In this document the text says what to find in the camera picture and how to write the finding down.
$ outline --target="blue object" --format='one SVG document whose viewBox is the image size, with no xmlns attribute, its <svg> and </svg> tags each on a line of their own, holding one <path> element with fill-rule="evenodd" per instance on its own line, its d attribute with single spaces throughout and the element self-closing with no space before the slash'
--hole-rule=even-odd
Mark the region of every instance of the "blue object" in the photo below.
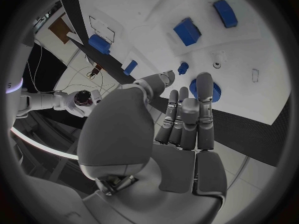
<svg viewBox="0 0 299 224">
<path fill-rule="evenodd" d="M 182 62 L 180 67 L 178 68 L 178 74 L 179 75 L 184 75 L 186 74 L 187 70 L 189 68 L 189 65 L 186 62 Z"/>
<path fill-rule="evenodd" d="M 185 46 L 189 46 L 196 43 L 199 37 L 201 36 L 200 31 L 192 23 L 189 17 L 181 21 L 173 30 L 183 41 Z"/>
<path fill-rule="evenodd" d="M 110 43 L 105 41 L 103 38 L 99 37 L 98 35 L 92 35 L 89 40 L 88 44 L 96 48 L 103 54 L 109 55 L 110 53 Z"/>
<path fill-rule="evenodd" d="M 132 70 L 137 66 L 137 62 L 136 61 L 131 61 L 130 64 L 126 67 L 126 69 L 124 70 L 124 73 L 129 76 L 130 73 L 132 72 Z"/>
<path fill-rule="evenodd" d="M 194 79 L 193 81 L 191 81 L 191 84 L 189 86 L 189 90 L 190 92 L 193 94 L 193 96 L 197 99 L 197 88 L 196 88 L 196 79 Z M 221 89 L 220 87 L 214 82 L 214 86 L 213 86 L 213 98 L 212 98 L 212 102 L 217 102 L 220 100 L 221 97 Z"/>
<path fill-rule="evenodd" d="M 237 26 L 238 20 L 235 16 L 235 13 L 225 0 L 219 0 L 215 2 L 214 7 L 216 8 L 226 28 Z"/>
</svg>

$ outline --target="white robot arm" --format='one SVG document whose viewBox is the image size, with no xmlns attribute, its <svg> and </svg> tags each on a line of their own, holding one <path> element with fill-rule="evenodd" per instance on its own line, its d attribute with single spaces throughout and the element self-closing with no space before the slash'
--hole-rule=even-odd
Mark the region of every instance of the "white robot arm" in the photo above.
<svg viewBox="0 0 299 224">
<path fill-rule="evenodd" d="M 53 94 L 29 93 L 23 89 L 16 118 L 25 118 L 29 111 L 54 108 L 56 111 L 66 110 L 78 116 L 89 116 L 94 107 L 102 100 L 98 90 L 91 92 L 83 90 L 67 94 L 54 92 Z"/>
</svg>

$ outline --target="white table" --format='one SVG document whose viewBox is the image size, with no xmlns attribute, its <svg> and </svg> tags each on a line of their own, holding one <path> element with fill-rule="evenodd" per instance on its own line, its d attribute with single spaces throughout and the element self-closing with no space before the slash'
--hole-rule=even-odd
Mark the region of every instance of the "white table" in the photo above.
<svg viewBox="0 0 299 224">
<path fill-rule="evenodd" d="M 189 87 L 200 72 L 211 73 L 222 91 L 213 103 L 216 110 L 272 124 L 290 95 L 285 58 L 263 19 L 244 0 L 226 0 L 234 10 L 238 26 L 226 29 L 213 3 L 217 0 L 79 0 L 89 36 L 107 28 L 115 33 L 111 55 L 123 64 L 137 67 L 131 75 L 141 78 L 174 70 L 172 89 Z M 202 36 L 196 44 L 184 46 L 173 28 L 190 17 Z M 221 61 L 221 68 L 213 63 Z M 185 75 L 177 69 L 181 61 L 189 64 Z M 258 82 L 252 70 L 259 70 Z"/>
</svg>

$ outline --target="purple light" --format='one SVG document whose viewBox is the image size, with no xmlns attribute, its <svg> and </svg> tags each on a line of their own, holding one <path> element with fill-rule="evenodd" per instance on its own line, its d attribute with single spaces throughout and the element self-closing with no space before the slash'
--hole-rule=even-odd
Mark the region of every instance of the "purple light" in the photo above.
<svg viewBox="0 0 299 224">
<path fill-rule="evenodd" d="M 22 85 L 23 85 L 23 78 L 21 79 L 21 82 L 20 82 L 20 84 L 18 84 L 17 87 L 7 90 L 6 94 L 17 91 L 18 89 L 20 89 L 22 87 Z"/>
</svg>

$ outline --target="black mat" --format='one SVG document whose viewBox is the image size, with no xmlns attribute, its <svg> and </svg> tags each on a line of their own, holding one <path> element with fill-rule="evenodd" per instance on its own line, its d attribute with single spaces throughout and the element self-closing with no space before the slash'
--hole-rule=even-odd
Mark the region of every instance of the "black mat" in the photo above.
<svg viewBox="0 0 299 224">
<path fill-rule="evenodd" d="M 124 75 L 121 63 L 112 56 L 103 55 L 88 44 L 79 1 L 62 0 L 62 3 L 84 45 L 75 41 L 74 43 L 121 84 L 134 81 L 133 77 Z M 152 106 L 165 112 L 167 101 L 159 98 Z M 273 125 L 214 110 L 215 140 L 249 157 L 276 166 L 287 135 L 289 109 L 287 102 Z"/>
</svg>

